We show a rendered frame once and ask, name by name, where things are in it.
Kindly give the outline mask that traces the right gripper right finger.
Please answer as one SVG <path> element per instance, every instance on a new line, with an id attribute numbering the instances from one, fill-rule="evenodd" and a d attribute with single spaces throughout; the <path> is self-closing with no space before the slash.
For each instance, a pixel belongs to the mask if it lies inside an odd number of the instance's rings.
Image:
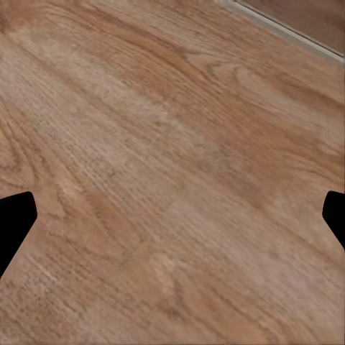
<path id="1" fill-rule="evenodd" d="M 345 194 L 329 191 L 324 201 L 322 217 L 345 249 Z"/>

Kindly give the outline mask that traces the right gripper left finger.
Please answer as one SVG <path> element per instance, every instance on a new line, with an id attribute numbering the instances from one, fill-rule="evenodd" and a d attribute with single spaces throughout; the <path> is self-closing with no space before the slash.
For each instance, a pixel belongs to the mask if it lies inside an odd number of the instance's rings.
<path id="1" fill-rule="evenodd" d="M 36 219 L 30 191 L 0 199 L 0 278 Z"/>

